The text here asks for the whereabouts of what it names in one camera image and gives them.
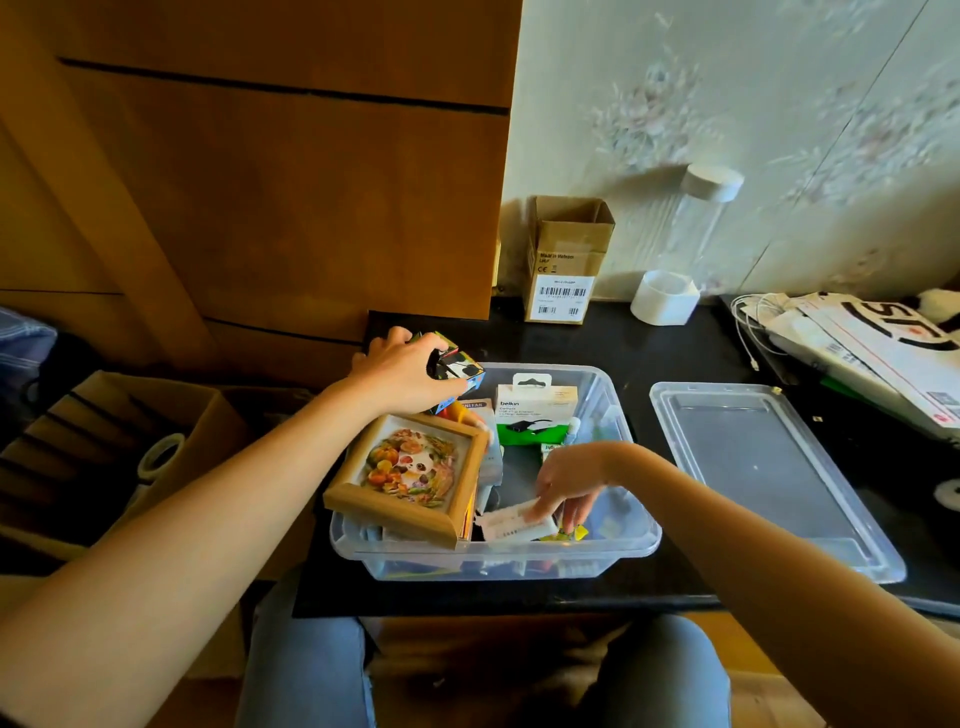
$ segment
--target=barcode label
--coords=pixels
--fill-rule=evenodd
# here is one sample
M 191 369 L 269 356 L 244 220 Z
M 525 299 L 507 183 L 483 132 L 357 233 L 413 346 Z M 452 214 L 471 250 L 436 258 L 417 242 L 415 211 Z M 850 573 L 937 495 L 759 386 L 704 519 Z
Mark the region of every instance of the barcode label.
M 537 276 L 531 321 L 583 321 L 593 276 Z
M 848 364 L 865 366 L 863 362 L 861 362 L 858 358 L 856 358 L 853 354 L 851 354 L 848 349 L 845 349 L 844 347 L 840 346 L 835 341 L 831 341 L 829 344 L 827 344 L 827 351 L 839 356 Z
M 932 400 L 938 401 L 944 407 L 960 407 L 960 401 L 957 401 L 955 398 L 951 397 L 949 392 L 927 392 L 930 395 Z

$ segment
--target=jeans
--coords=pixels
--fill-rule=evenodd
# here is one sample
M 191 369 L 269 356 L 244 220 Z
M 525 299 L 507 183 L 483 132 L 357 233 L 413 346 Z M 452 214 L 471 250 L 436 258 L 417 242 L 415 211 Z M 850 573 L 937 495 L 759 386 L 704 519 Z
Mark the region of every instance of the jeans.
M 257 609 L 237 728 L 374 728 L 355 619 L 292 619 L 299 571 Z M 596 728 L 730 728 L 730 679 L 682 617 L 638 621 L 610 644 L 577 708 Z

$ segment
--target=forearm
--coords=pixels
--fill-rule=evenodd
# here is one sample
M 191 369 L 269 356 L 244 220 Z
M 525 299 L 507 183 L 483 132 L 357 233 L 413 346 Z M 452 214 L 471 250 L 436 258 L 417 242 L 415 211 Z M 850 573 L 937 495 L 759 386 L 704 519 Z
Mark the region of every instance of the forearm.
M 369 409 L 334 385 L 58 571 L 0 625 L 0 711 L 32 728 L 145 723 Z
M 816 546 L 649 450 L 612 447 L 609 482 L 647 507 L 830 725 L 956 724 L 955 641 Z

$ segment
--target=wall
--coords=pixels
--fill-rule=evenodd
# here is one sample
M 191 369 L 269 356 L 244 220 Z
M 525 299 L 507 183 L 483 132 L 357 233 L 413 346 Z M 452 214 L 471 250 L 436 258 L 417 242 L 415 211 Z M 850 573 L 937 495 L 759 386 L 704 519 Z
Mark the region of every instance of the wall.
M 746 175 L 708 251 L 712 291 L 893 297 L 960 268 L 960 3 L 526 0 L 501 208 L 596 195 L 617 222 L 598 298 L 630 299 L 682 165 Z

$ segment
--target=wooden picture frame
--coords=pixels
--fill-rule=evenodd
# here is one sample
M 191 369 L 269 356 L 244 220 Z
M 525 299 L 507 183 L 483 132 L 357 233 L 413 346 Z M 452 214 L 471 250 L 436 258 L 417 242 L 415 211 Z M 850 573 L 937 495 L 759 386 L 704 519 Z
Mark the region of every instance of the wooden picture frame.
M 449 466 L 454 468 L 454 482 L 443 495 L 445 507 L 427 507 L 369 485 L 369 477 L 376 470 L 369 456 L 374 449 L 382 447 L 385 439 L 402 429 L 411 430 L 413 436 L 421 440 L 439 438 L 455 448 L 453 466 Z M 433 415 L 384 415 L 370 423 L 354 441 L 347 461 L 324 491 L 324 507 L 376 523 L 410 539 L 454 548 L 460 539 L 469 537 L 477 475 L 487 451 L 487 441 L 488 435 L 481 429 Z M 402 458 L 404 452 L 399 450 L 397 454 Z M 399 462 L 393 465 L 403 466 Z M 407 497 L 407 491 L 395 493 Z

